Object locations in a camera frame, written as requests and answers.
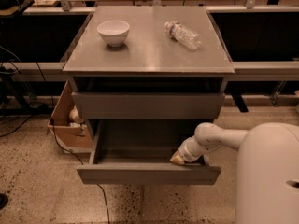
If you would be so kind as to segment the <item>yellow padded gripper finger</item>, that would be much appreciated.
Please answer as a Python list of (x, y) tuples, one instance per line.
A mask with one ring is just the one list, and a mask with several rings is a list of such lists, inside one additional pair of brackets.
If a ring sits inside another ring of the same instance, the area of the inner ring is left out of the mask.
[(176, 151), (171, 157), (170, 161), (175, 165), (184, 165), (185, 160), (180, 156), (179, 152)]

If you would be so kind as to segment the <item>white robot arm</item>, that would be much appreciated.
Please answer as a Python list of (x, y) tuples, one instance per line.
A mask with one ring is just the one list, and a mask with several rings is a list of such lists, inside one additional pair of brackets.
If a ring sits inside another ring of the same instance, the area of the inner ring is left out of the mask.
[(299, 224), (299, 127), (270, 122), (250, 130), (198, 125), (170, 161), (183, 165), (219, 147), (238, 152), (235, 224)]

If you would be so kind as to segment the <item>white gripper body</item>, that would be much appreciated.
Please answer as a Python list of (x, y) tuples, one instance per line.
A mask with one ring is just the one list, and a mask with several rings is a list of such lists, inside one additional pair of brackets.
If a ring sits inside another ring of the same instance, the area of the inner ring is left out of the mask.
[(207, 154), (207, 149), (197, 142), (194, 136), (187, 138), (179, 147), (178, 153), (186, 162), (197, 161), (201, 156)]

